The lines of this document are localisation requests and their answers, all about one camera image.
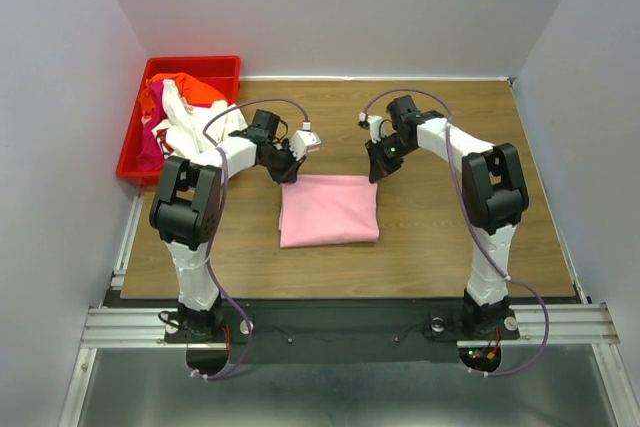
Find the pink t shirt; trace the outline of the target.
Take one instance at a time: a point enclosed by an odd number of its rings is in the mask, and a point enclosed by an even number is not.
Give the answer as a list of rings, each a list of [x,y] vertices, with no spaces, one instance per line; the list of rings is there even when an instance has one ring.
[[[377,185],[358,175],[301,175],[281,187],[279,246],[375,243]]]

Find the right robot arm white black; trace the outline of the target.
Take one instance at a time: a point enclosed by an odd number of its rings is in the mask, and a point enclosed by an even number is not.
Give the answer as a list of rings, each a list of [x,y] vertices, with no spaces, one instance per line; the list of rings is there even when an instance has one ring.
[[[454,126],[452,109],[421,111],[414,89],[395,90],[385,117],[367,110],[358,124],[369,133],[365,147],[369,180],[377,183],[400,169],[417,150],[448,163],[461,213],[472,239],[471,274],[456,321],[467,336],[482,337],[510,315],[508,272],[511,243],[529,195],[517,148],[492,144]]]

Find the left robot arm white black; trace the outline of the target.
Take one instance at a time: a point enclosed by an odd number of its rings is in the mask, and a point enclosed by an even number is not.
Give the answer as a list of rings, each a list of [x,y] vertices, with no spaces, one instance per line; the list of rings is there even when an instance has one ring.
[[[277,138],[281,118],[257,110],[252,122],[203,153],[164,163],[149,221],[171,255],[179,286],[177,311],[159,319],[169,342],[213,341],[224,331],[221,289],[211,272],[211,249],[219,228],[229,180],[262,166],[282,185],[297,180],[306,156],[321,145],[311,123],[290,138]]]

